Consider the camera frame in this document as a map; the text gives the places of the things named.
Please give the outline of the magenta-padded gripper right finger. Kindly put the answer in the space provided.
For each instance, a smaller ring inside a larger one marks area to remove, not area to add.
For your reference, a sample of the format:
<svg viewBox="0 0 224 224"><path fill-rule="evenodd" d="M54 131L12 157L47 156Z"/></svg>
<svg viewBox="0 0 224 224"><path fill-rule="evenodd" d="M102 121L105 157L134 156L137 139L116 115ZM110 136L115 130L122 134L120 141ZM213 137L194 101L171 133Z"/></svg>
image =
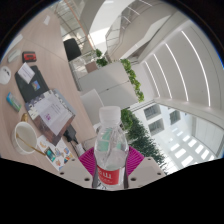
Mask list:
<svg viewBox="0 0 224 224"><path fill-rule="evenodd" d="M133 147L129 147L127 157L127 186L140 188L165 177L165 173L152 157L144 157Z"/></svg>

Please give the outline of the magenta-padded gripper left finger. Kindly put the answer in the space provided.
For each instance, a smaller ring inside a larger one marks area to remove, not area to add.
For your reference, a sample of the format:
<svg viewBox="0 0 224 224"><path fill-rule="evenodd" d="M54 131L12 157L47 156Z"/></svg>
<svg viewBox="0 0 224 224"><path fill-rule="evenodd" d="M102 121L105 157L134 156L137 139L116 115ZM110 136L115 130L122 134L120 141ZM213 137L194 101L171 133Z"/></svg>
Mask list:
<svg viewBox="0 0 224 224"><path fill-rule="evenodd" d="M98 185L94 149L90 148L79 158L70 159L59 171L59 176L84 188Z"/></svg>

